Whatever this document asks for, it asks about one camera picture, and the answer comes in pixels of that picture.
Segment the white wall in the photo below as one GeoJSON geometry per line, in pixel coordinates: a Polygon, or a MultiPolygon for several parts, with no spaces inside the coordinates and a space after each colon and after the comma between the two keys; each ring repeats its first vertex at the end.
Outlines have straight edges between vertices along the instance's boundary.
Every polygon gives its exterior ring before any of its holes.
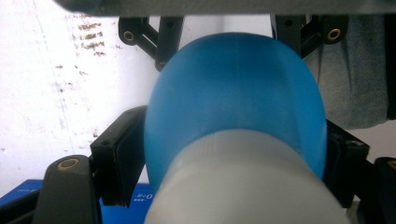
{"type": "MultiPolygon", "coordinates": [[[[61,157],[90,155],[117,116],[148,103],[159,74],[119,40],[117,18],[71,14],[50,0],[1,1],[0,28],[1,197],[61,157]]],[[[188,17],[180,45],[227,31],[271,35],[268,16],[188,17]]]]}

